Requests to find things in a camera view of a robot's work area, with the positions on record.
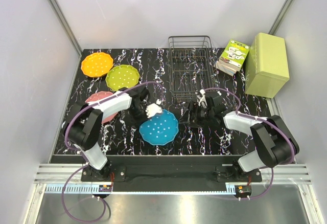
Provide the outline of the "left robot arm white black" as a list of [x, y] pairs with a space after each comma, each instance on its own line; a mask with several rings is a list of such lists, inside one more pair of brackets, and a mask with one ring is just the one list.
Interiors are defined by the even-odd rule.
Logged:
[[146, 87], [122, 88], [118, 92], [96, 102], [77, 102], [68, 114], [64, 127], [66, 146], [72, 144], [72, 150], [79, 151], [88, 163], [91, 177], [97, 181], [109, 180], [111, 162], [102, 152], [98, 139], [102, 123], [108, 117], [127, 110], [134, 126], [140, 126], [148, 120], [143, 100], [149, 96]]

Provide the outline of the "orange dotted plate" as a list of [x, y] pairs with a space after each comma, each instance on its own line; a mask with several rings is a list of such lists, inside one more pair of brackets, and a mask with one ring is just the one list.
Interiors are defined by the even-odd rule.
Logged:
[[106, 53], [97, 52], [85, 57], [81, 62], [81, 71], [90, 78], [106, 75], [113, 67], [113, 58]]

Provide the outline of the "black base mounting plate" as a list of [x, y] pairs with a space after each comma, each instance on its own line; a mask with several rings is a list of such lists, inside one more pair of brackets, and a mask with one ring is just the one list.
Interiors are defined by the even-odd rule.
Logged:
[[100, 176], [91, 168], [82, 170], [81, 181], [104, 182], [113, 176], [115, 182], [127, 182], [131, 180], [145, 179], [201, 179], [212, 180], [220, 183], [248, 182], [260, 183], [262, 176], [259, 170], [248, 173], [237, 173], [232, 165], [123, 165], [115, 164], [105, 170], [105, 175]]

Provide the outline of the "black wire dish rack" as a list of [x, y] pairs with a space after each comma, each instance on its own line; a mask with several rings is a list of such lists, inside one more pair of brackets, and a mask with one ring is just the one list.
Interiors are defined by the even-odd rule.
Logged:
[[212, 42], [207, 35], [168, 37], [168, 71], [174, 103], [196, 98], [214, 86]]

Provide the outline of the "blue dotted plate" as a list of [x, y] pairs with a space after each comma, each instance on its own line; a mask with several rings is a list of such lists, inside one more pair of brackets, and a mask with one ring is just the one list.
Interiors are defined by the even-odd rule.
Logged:
[[142, 139], [153, 146], [164, 146], [173, 142], [179, 133], [176, 117], [168, 110], [156, 114], [139, 127]]

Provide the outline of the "light green box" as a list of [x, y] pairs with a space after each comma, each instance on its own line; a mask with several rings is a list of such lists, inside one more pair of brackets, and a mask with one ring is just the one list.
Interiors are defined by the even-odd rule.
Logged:
[[246, 94], [274, 98], [290, 79], [285, 40], [256, 35], [246, 58], [245, 76]]

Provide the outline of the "green dotted plate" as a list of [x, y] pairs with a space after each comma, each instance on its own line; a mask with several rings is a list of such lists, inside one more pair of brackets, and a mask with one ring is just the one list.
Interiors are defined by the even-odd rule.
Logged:
[[131, 65], [118, 65], [113, 67], [105, 78], [107, 87], [113, 91], [121, 88], [131, 88], [139, 83], [139, 72]]

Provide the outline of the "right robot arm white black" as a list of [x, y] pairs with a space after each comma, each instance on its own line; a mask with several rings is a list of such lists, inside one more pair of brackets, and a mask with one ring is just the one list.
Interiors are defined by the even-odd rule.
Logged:
[[190, 101], [179, 122], [192, 128], [208, 126], [236, 130], [252, 137], [255, 150], [217, 173], [228, 180], [246, 181], [260, 168], [292, 163], [299, 153], [297, 141], [280, 116], [255, 118], [228, 109], [219, 98], [205, 96]]

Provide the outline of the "pink dotted plate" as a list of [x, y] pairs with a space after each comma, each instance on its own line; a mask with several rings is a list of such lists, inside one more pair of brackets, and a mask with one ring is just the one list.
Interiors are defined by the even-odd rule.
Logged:
[[[91, 102], [95, 102], [95, 101], [99, 101], [101, 99], [107, 98], [109, 96], [111, 96], [113, 93], [112, 92], [105, 92], [105, 91], [100, 91], [98, 93], [94, 93], [92, 94], [90, 97], [88, 97], [85, 102], [86, 103], [91, 103]], [[103, 120], [102, 120], [102, 124], [108, 123], [111, 120], [114, 119], [114, 117], [117, 115], [118, 113], [114, 113], [111, 116], [107, 116], [107, 115], [103, 115]]]

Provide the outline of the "green book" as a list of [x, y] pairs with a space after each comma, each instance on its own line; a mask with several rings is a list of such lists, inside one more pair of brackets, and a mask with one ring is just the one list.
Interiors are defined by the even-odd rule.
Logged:
[[231, 76], [242, 68], [248, 55], [250, 46], [231, 39], [215, 63], [215, 67]]

